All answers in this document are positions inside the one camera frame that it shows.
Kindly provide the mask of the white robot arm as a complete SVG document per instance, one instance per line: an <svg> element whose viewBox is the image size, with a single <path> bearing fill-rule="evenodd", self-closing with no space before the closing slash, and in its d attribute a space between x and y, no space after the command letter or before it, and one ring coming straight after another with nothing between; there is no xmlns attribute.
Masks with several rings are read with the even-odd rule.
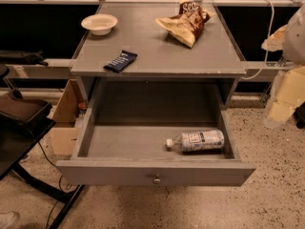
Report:
<svg viewBox="0 0 305 229"><path fill-rule="evenodd" d="M282 51L288 64L287 70L277 74L273 96L266 107L264 124L274 129L287 122L305 103L305 5L270 35L261 48L267 52Z"/></svg>

